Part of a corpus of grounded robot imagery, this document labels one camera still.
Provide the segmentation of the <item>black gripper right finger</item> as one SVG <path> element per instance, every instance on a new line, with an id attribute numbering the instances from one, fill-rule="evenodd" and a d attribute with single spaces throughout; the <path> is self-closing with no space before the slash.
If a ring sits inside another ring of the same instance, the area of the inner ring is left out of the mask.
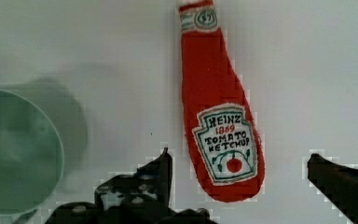
<path id="1" fill-rule="evenodd" d="M 333 163 L 313 153 L 308 180 L 353 224 L 358 224 L 358 169 Z"/>

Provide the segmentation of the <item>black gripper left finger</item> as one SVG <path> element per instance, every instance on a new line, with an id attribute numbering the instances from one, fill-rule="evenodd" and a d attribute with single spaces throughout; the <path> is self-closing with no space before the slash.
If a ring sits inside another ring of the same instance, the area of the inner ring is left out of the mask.
<path id="1" fill-rule="evenodd" d="M 172 187 L 172 156 L 167 147 L 132 175 L 116 175 L 94 191 L 94 202 L 107 211 L 110 208 L 146 210 L 152 215 L 169 214 Z"/>

